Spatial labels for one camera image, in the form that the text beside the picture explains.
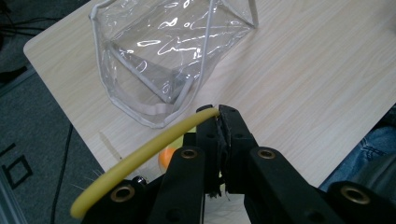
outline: floor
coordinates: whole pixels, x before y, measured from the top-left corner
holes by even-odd
[[[3,2],[10,12],[0,13],[0,76],[26,71],[0,82],[0,172],[7,178],[2,184],[12,189],[28,223],[79,223],[69,216],[70,206],[103,170],[22,50],[33,35],[87,0]]]

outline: transparent plastic pouch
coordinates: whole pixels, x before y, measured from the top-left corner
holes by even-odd
[[[254,0],[110,0],[91,13],[110,100],[151,128],[188,106],[228,49],[257,26]]]

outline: light wood surface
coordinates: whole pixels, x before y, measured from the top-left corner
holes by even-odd
[[[109,101],[95,61],[91,1],[25,54],[107,170],[162,130]],[[260,26],[218,64],[178,119],[201,105],[237,108],[261,146],[318,186],[396,102],[396,2],[256,1]],[[153,159],[139,170],[158,174]]]

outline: screw hole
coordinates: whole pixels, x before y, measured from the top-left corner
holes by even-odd
[[[268,160],[271,160],[276,156],[276,154],[269,149],[260,149],[258,154],[261,158]]]
[[[305,211],[305,216],[310,221],[315,223],[323,223],[326,220],[326,218],[320,212],[315,210]]]
[[[181,152],[181,157],[184,159],[193,159],[198,155],[194,149],[185,149]]]
[[[179,222],[181,220],[180,209],[174,208],[166,213],[166,219],[170,222]]]
[[[134,188],[131,185],[120,186],[111,192],[110,198],[115,203],[127,202],[134,197]]]
[[[367,194],[351,186],[341,187],[341,194],[353,203],[368,204],[370,202],[370,198]]]

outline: yellow wire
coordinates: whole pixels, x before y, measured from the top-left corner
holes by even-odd
[[[219,115],[216,108],[202,110],[160,133],[151,141],[131,153],[124,160],[99,176],[87,189],[85,189],[74,201],[70,214],[75,218],[83,218],[87,211],[105,196],[111,189],[116,187],[125,176],[137,169],[145,161],[157,154],[161,149],[178,139],[182,134],[205,120]]]

